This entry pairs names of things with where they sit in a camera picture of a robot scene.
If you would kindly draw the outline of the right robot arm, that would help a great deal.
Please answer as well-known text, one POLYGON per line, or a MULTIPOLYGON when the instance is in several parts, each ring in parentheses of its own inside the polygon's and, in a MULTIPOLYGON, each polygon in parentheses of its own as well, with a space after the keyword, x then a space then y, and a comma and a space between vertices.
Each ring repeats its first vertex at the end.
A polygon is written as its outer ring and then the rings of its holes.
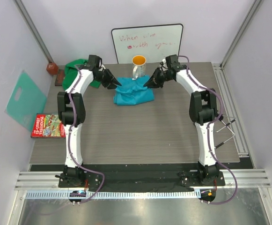
POLYGON ((175 80, 189 93, 189 117, 198 133, 199 159, 197 178, 201 185, 210 186, 219 176, 213 137, 214 120, 218 117, 214 90, 202 85, 189 69, 177 66, 163 71, 157 68, 144 84, 148 88, 161 88, 166 81, 175 80))

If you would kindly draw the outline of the teal plastic cutting board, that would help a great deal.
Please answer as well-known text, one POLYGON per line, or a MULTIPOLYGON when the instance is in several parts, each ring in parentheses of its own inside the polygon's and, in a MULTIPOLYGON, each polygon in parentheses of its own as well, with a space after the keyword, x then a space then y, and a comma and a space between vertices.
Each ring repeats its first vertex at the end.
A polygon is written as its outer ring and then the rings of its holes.
POLYGON ((47 97, 30 76, 22 71, 6 107, 7 114, 28 131, 32 131, 36 115, 42 113, 47 97))

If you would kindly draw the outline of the whiteboard with red writing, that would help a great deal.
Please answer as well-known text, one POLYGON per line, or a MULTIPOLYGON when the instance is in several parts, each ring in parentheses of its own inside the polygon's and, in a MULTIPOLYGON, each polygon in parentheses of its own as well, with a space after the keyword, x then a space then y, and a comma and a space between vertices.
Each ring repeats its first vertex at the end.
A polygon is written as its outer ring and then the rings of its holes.
POLYGON ((180 23, 112 29, 117 62, 128 64, 134 56, 142 55, 147 63, 155 63, 178 55, 183 29, 180 23))

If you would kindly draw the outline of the white mug orange inside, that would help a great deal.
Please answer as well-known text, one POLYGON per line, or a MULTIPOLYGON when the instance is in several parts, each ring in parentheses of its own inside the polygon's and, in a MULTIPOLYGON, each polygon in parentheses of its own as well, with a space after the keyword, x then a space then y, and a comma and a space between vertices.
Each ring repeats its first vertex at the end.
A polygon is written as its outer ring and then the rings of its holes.
POLYGON ((146 62, 146 58, 142 55, 136 55, 133 57, 132 78, 134 80, 146 75, 146 62))

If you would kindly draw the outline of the red book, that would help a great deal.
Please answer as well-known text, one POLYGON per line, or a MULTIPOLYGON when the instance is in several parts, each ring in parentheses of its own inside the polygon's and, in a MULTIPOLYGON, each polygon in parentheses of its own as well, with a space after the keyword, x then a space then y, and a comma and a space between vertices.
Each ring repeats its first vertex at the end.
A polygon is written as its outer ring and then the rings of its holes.
POLYGON ((64 125, 57 114, 37 114, 33 129, 32 138, 65 138, 64 125))

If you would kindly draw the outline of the green t shirt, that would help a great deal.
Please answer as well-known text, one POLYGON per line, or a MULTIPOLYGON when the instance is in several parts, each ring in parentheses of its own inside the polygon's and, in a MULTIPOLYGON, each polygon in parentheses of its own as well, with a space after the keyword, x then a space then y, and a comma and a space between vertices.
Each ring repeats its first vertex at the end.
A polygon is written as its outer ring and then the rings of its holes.
POLYGON ((85 64, 87 62, 88 62, 87 59, 77 59, 65 65, 64 69, 65 78, 62 82, 62 87, 64 90, 67 90, 71 86, 73 81, 76 79, 78 74, 76 66, 81 66, 82 64, 85 64))

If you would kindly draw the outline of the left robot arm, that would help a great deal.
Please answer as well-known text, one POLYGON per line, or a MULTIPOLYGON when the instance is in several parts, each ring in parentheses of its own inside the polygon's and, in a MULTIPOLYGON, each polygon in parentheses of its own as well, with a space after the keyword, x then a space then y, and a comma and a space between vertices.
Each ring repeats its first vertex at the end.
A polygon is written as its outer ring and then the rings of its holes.
POLYGON ((61 182, 71 182, 75 187, 81 187, 86 180, 86 173, 94 173, 104 177, 101 172, 87 169, 83 166, 81 156, 81 129, 86 118, 83 95, 94 80, 105 88, 115 89, 121 83, 104 65, 77 65, 78 74, 73 83, 64 92, 57 94, 59 119, 64 125, 66 135, 66 161, 61 175, 61 182))

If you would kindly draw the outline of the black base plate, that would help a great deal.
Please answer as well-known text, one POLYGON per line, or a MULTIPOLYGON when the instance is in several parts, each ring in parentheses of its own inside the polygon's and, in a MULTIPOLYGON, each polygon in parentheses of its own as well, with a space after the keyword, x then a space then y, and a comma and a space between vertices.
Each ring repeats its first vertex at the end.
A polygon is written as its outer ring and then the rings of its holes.
POLYGON ((178 192, 191 187, 216 184, 224 186, 230 173, 209 181, 199 180, 196 163, 185 164, 109 164, 87 165, 89 172, 73 177, 64 174, 63 165, 32 165, 32 172, 52 172, 60 188, 88 187, 91 191, 102 185, 101 192, 178 192))

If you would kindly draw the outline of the brown block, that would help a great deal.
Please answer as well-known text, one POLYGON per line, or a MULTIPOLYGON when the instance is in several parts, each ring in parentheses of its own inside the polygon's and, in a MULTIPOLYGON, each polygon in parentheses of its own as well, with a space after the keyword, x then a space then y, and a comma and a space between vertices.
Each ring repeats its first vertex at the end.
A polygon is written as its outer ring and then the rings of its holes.
POLYGON ((52 62, 47 64, 46 70, 50 75, 56 75, 58 73, 59 67, 56 63, 52 62))

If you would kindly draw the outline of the blue t shirt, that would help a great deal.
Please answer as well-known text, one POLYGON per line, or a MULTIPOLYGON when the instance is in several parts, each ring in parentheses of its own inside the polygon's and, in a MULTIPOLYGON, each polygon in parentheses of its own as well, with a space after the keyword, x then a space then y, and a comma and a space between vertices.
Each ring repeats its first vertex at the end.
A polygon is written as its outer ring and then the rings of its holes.
POLYGON ((114 104, 126 106, 154 101, 153 90, 144 87, 144 84, 149 80, 148 75, 136 80, 133 80, 131 77, 118 77, 117 80, 121 83, 121 86, 117 86, 115 89, 114 104))

